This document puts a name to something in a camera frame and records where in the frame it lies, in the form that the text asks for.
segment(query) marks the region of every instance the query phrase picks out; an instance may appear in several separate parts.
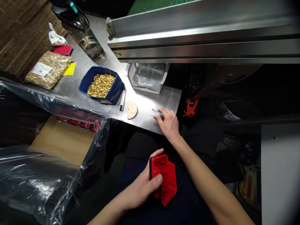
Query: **stainless steel machine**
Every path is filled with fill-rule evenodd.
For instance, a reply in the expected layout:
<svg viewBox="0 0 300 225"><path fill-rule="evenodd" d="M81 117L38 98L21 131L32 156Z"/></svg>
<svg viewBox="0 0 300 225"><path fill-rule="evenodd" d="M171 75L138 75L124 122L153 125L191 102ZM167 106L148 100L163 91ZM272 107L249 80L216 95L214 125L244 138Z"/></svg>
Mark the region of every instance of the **stainless steel machine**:
<svg viewBox="0 0 300 225"><path fill-rule="evenodd" d="M122 63L300 63L289 3L200 0L108 20L108 45Z"/></svg>

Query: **blue container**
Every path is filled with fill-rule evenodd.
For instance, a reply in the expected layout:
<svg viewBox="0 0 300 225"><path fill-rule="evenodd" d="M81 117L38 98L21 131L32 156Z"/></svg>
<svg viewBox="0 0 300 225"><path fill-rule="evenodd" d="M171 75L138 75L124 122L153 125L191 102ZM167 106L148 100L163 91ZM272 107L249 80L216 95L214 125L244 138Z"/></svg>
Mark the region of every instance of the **blue container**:
<svg viewBox="0 0 300 225"><path fill-rule="evenodd" d="M94 81L94 77L97 74L109 74L109 75L113 75L115 77L115 81L113 82L113 84L105 98L93 97L93 96L90 96L87 94L88 87ZM104 104L108 104L108 105L115 105L123 88L124 88L124 84L116 72L114 72L106 67L93 66L88 70L88 72L82 78L82 81L79 86L79 91L82 94L88 96L89 98L97 99L98 102L100 102L100 103L104 103Z"/></svg>

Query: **finger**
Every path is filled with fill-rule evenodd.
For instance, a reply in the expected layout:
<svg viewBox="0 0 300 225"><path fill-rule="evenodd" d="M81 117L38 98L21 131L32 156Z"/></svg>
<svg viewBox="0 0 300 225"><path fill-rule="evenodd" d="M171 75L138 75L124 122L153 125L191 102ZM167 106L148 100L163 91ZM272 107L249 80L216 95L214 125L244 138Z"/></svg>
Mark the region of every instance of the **finger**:
<svg viewBox="0 0 300 225"><path fill-rule="evenodd" d="M151 155L150 155L150 158L151 157L154 157L154 156L157 156L157 155L160 155L161 153L163 152L163 148L159 149L159 150L156 150L155 152L153 152ZM147 173L149 173L149 160L148 160L148 163L146 165L146 168L144 169L144 171L147 171Z"/></svg>
<svg viewBox="0 0 300 225"><path fill-rule="evenodd" d="M169 109L166 109L167 113L170 115L170 116L173 116L171 111Z"/></svg>
<svg viewBox="0 0 300 225"><path fill-rule="evenodd" d="M154 192L156 189L158 189L163 182L163 177L161 174L158 174L156 177L154 177L152 180L150 180L142 190L142 193L144 196L148 197L152 192Z"/></svg>
<svg viewBox="0 0 300 225"><path fill-rule="evenodd" d="M163 117L166 118L166 116L169 115L169 113L166 111L166 109L158 109L157 111L161 112L163 114Z"/></svg>
<svg viewBox="0 0 300 225"><path fill-rule="evenodd" d="M160 155L162 152L163 152L163 148L161 148L161 149L159 149L159 150L156 150L155 152L153 152L153 153L150 155L150 158L151 158L151 157L154 157L154 156L157 156L157 155Z"/></svg>
<svg viewBox="0 0 300 225"><path fill-rule="evenodd" d="M160 116L154 116L154 119L157 120L157 122L158 122L159 125L162 125L163 120L162 120L162 118Z"/></svg>
<svg viewBox="0 0 300 225"><path fill-rule="evenodd" d="M176 115L175 115L175 113L174 113L174 111L173 111L173 110L170 110L170 112L171 112L171 114L172 114L173 116L175 116L175 117L176 117Z"/></svg>

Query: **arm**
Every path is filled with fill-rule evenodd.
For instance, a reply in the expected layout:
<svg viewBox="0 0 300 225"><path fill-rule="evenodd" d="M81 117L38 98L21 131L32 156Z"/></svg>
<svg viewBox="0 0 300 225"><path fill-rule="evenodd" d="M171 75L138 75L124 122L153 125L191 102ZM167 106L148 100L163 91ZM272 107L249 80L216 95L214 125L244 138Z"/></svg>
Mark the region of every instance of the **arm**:
<svg viewBox="0 0 300 225"><path fill-rule="evenodd" d="M159 116L155 116L155 119L168 141L180 155L216 222L219 225L254 224L234 195L180 136L175 113L168 109L158 111L163 114L164 121Z"/></svg>
<svg viewBox="0 0 300 225"><path fill-rule="evenodd" d="M163 152L163 148L152 153L150 157ZM121 216L129 209L134 209L143 204L148 196L162 184L161 174L149 181L149 161L143 172L124 191L108 203L88 225L116 224Z"/></svg>

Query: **bag of brass parts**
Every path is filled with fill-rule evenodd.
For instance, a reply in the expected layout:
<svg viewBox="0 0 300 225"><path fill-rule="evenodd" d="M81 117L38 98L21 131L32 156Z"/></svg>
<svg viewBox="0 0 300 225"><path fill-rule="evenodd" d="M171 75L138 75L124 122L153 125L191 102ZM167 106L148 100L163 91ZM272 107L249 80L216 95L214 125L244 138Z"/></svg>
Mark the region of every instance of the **bag of brass parts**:
<svg viewBox="0 0 300 225"><path fill-rule="evenodd" d="M110 90L115 77L108 74L97 74L94 82L88 87L87 94L93 97L105 98Z"/></svg>
<svg viewBox="0 0 300 225"><path fill-rule="evenodd" d="M72 59L53 52L46 52L26 75L25 81L46 89L53 88L71 64Z"/></svg>

